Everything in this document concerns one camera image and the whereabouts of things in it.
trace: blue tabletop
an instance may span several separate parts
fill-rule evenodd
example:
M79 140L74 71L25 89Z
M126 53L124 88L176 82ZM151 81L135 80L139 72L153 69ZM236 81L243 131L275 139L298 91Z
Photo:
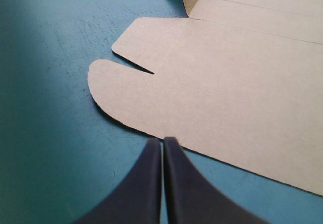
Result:
M111 45L138 17L186 14L182 0L0 0L0 223L69 223L129 171L149 136L96 106L87 71L95 59L134 67ZM186 153L260 217L323 223L322 197Z

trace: cardboard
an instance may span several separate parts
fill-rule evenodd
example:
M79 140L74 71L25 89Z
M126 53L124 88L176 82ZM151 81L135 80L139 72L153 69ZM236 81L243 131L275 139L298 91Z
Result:
M154 74L90 65L94 100L129 127L323 195L323 0L192 1L189 18L139 18L113 45Z

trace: teal surface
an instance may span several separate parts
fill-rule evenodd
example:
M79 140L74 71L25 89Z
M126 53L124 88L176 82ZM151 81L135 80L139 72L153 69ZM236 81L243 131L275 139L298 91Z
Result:
M69 223L122 180L148 136L96 107L88 66L105 58L133 67L110 48L134 19L185 16L182 0L0 0L1 224ZM266 220L323 223L322 197L187 153Z

